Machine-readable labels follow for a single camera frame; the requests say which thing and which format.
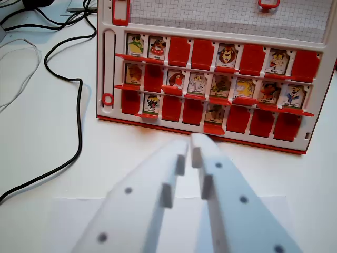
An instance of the gripper jaw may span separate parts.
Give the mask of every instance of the gripper jaw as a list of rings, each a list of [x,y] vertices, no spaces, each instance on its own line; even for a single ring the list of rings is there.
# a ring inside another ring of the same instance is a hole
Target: gripper jaw
[[[301,249],[251,189],[232,161],[206,135],[192,134],[216,253],[298,253]]]
[[[173,206],[177,175],[185,171],[187,147],[171,141],[118,183],[72,252],[155,252],[164,209]]]

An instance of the lion character card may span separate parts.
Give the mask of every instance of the lion character card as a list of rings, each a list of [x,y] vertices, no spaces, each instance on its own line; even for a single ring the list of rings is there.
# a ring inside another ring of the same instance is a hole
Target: lion character card
[[[143,112],[153,115],[159,114],[160,99],[158,95],[145,94]]]
[[[255,84],[252,79],[242,79],[238,78],[234,90],[233,98],[238,96],[244,96],[247,98],[252,98],[255,90]]]
[[[205,94],[207,79],[203,73],[191,72],[189,79],[188,93]]]
[[[181,70],[168,70],[167,72],[167,86],[177,87],[179,90],[183,89],[185,76]]]
[[[224,115],[225,109],[222,105],[208,104],[205,122],[221,125]]]
[[[220,44],[216,56],[217,67],[235,67],[237,50],[232,44]]]
[[[271,49],[267,61],[266,73],[284,75],[288,66],[289,56],[286,50]]]
[[[226,99],[228,98],[230,87],[231,81],[229,80],[228,76],[214,75],[212,80],[210,96],[216,96]]]
[[[141,85],[142,82],[142,69],[137,64],[125,64],[125,83]]]
[[[275,82],[263,82],[257,100],[262,103],[276,104],[280,90],[281,88]]]
[[[306,91],[302,85],[288,85],[283,97],[282,105],[302,108]]]
[[[127,54],[132,56],[143,57],[144,41],[140,34],[127,35]]]
[[[166,42],[162,37],[154,37],[150,36],[149,44],[148,44],[148,57],[164,60],[165,59],[165,50],[166,50]]]

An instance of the red clip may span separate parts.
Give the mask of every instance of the red clip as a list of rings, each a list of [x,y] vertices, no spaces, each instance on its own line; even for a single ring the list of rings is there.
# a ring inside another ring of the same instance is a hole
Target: red clip
[[[169,95],[174,95],[174,96],[183,95],[183,90],[179,89],[178,87],[174,87],[174,86],[163,85],[162,90],[164,91],[165,94],[169,94]]]
[[[140,85],[131,85],[124,83],[123,85],[116,85],[116,89],[128,90],[128,91],[139,91]]]
[[[224,135],[225,130],[223,130],[221,125],[204,123],[204,132],[210,134]]]
[[[108,102],[105,101],[105,99],[106,99],[107,96],[111,99],[110,103],[108,103]],[[104,93],[103,96],[102,96],[102,103],[105,106],[111,106],[114,103],[114,97],[110,93]]]
[[[153,120],[156,120],[158,119],[158,115],[152,115],[152,114],[148,114],[148,113],[142,113],[142,114],[135,114],[135,116],[137,117],[141,117],[143,119],[153,119]]]
[[[233,100],[233,104],[239,104],[244,106],[252,106],[257,104],[257,99],[245,98],[243,96],[237,96]]]
[[[239,72],[239,70],[233,67],[215,67],[215,72],[234,74],[235,72]]]
[[[185,98],[187,98],[187,99],[195,99],[195,100],[200,100],[200,101],[205,101],[206,100],[206,98],[205,98],[205,96],[203,94],[202,95],[186,94]]]
[[[128,26],[128,19],[129,19],[129,14],[130,14],[130,0],[125,0],[127,1],[127,6],[126,6],[126,19],[125,20],[118,20],[115,18],[115,11],[116,11],[116,1],[119,1],[119,2],[124,2],[124,1],[121,1],[121,0],[113,0],[112,2],[112,24],[114,25],[119,25],[119,26]]]
[[[259,0],[259,5],[263,8],[263,9],[274,9],[277,8],[280,5],[281,0],[277,0],[276,4],[263,4],[262,0]]]
[[[222,99],[222,98],[214,98],[214,97],[210,97],[210,104],[219,104],[219,105],[223,105],[223,106],[229,106],[231,105],[231,102],[228,101],[228,99]]]

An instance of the white table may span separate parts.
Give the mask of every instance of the white table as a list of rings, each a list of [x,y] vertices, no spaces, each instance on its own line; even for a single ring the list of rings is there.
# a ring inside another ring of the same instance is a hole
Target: white table
[[[81,21],[57,35],[46,31],[14,32],[2,43],[26,38],[36,44],[44,56],[57,42],[91,32],[85,21]],[[23,46],[27,47],[21,43],[11,48]],[[25,71],[13,64],[21,61],[22,68],[35,64],[33,51],[13,55],[0,62],[0,101],[12,95],[7,93],[16,90],[23,76],[18,73]],[[174,138],[189,139],[187,135],[96,118],[96,39],[61,52],[50,61],[50,67],[65,76],[81,77],[87,85],[82,96],[82,106],[88,103],[83,151],[58,177],[0,206],[1,252],[45,252],[44,235],[48,231],[46,225],[53,198],[104,197],[115,183],[157,148]],[[0,114],[0,193],[56,168],[76,152],[77,88],[77,83],[51,76],[41,64],[23,94]],[[337,76],[330,85],[307,155],[219,143],[258,196],[287,196],[294,233],[304,252],[335,252],[337,249],[335,98]],[[187,168],[186,176],[178,181],[176,196],[199,196],[196,170]]]

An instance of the black screw hole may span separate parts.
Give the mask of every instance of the black screw hole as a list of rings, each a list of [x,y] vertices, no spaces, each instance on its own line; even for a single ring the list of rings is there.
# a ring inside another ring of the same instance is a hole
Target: black screw hole
[[[107,234],[106,233],[100,233],[99,235],[98,235],[98,242],[99,243],[104,243],[104,242],[106,242],[106,240],[107,240]]]
[[[248,198],[245,197],[245,196],[241,196],[240,197],[240,201],[241,201],[241,203],[247,204],[248,203]]]
[[[130,194],[131,192],[132,192],[132,188],[131,187],[125,188],[125,193],[126,194]]]
[[[284,253],[284,249],[281,245],[276,245],[274,247],[274,250],[275,250],[276,253]]]

